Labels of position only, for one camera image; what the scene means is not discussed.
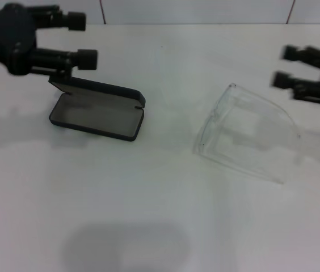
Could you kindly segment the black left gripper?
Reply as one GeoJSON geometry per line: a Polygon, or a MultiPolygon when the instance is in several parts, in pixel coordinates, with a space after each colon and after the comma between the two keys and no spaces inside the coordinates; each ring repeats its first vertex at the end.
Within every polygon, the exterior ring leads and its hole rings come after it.
{"type": "Polygon", "coordinates": [[[36,28],[86,30],[86,14],[68,12],[60,6],[35,7],[35,23],[26,7],[8,3],[0,9],[0,63],[12,75],[33,74],[71,77],[72,69],[96,70],[98,51],[78,49],[76,52],[36,48],[36,28]],[[32,64],[29,58],[32,52],[32,64]]]}

